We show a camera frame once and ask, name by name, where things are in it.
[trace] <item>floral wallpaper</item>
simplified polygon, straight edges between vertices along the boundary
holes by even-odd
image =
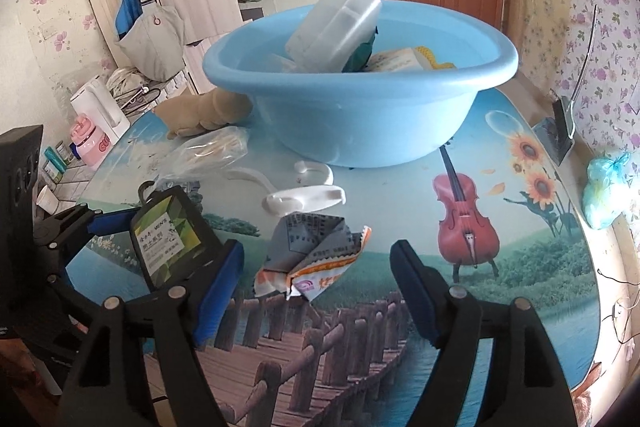
[[[628,175],[634,199],[625,216],[640,248],[640,102],[632,99],[640,89],[640,0],[528,0],[520,69],[543,92],[571,95],[594,4],[599,6],[596,42],[578,97],[577,125],[595,153],[632,154]],[[636,95],[640,101],[640,91]]]
[[[15,0],[20,24],[58,107],[71,122],[70,97],[96,74],[115,63],[95,22],[89,0]]]

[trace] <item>white paper cup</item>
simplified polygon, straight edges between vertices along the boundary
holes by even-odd
[[[38,194],[36,204],[42,210],[53,216],[53,214],[55,214],[56,210],[58,209],[60,201],[53,194],[53,192],[51,192],[51,189],[47,185],[45,185],[40,191],[40,194]]]

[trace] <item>gray bag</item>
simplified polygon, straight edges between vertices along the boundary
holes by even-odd
[[[185,68],[184,21],[172,6],[145,9],[118,45],[151,80],[166,82]]]

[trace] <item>blue plastic basin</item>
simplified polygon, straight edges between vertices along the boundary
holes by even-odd
[[[249,95],[281,142],[316,161],[385,167],[443,145],[476,93],[516,72],[518,54],[495,28],[445,8],[383,1],[374,53],[427,46],[457,69],[408,73],[268,73],[311,6],[251,22],[220,39],[202,64],[216,86]]]

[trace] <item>white plastic hanger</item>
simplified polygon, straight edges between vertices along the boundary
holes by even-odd
[[[284,217],[294,212],[317,212],[334,204],[347,202],[343,188],[333,185],[334,172],[328,165],[299,161],[295,163],[294,168],[301,174],[308,170],[324,172],[324,184],[277,190],[267,176],[255,169],[236,167],[225,169],[223,173],[229,180],[247,180],[263,187],[269,194],[262,200],[262,207],[273,216]]]

